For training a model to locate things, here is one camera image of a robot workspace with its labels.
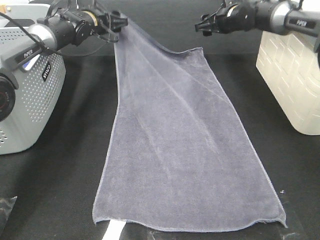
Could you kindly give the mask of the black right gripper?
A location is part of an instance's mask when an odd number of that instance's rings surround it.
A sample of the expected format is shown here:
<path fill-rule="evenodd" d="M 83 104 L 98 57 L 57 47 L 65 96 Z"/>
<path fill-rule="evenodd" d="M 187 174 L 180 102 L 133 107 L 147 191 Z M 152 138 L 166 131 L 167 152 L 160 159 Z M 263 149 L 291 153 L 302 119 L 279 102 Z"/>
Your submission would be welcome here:
<path fill-rule="evenodd" d="M 203 36 L 209 37 L 213 33 L 229 34 L 240 30 L 237 21 L 236 8 L 238 4 L 221 6 L 210 14 L 201 16 L 201 21 L 195 24 L 195 31 L 202 32 Z"/>

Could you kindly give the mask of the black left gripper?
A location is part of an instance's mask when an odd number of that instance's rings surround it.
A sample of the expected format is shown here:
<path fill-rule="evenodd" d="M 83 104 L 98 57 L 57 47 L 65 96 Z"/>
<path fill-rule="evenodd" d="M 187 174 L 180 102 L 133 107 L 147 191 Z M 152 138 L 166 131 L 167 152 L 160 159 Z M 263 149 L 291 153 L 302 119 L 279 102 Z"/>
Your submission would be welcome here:
<path fill-rule="evenodd" d="M 87 11 L 93 15 L 93 34 L 104 42 L 118 42 L 122 28 L 128 25 L 128 18 L 118 11 L 105 12 L 98 9 Z"/>

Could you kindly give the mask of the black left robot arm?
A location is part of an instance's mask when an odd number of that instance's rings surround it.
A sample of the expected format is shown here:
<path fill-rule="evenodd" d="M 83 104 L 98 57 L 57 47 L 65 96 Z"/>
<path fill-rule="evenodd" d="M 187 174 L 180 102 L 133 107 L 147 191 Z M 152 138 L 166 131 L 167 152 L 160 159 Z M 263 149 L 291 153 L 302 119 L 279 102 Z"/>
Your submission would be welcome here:
<path fill-rule="evenodd" d="M 27 29 L 16 20 L 1 13 L 1 17 L 17 26 L 24 35 L 14 39 L 0 51 L 0 119 L 5 120 L 16 103 L 19 74 L 23 65 L 41 54 L 59 54 L 68 45 L 79 46 L 90 36 L 106 43 L 116 43 L 118 33 L 128 25 L 128 18 L 120 12 L 105 10 L 95 4 L 88 8 L 71 9 L 71 4 L 58 7 L 53 2 L 45 17 L 37 19 Z"/>

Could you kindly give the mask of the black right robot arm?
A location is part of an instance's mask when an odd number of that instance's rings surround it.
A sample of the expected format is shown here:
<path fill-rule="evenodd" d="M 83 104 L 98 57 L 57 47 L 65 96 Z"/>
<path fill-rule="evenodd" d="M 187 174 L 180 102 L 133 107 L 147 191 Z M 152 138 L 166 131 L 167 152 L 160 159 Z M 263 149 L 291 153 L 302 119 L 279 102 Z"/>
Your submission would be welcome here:
<path fill-rule="evenodd" d="M 258 29 L 278 35 L 298 32 L 316 38 L 313 52 L 320 53 L 320 13 L 302 9 L 303 1 L 223 0 L 213 13 L 201 16 L 195 31 L 205 37 Z"/>

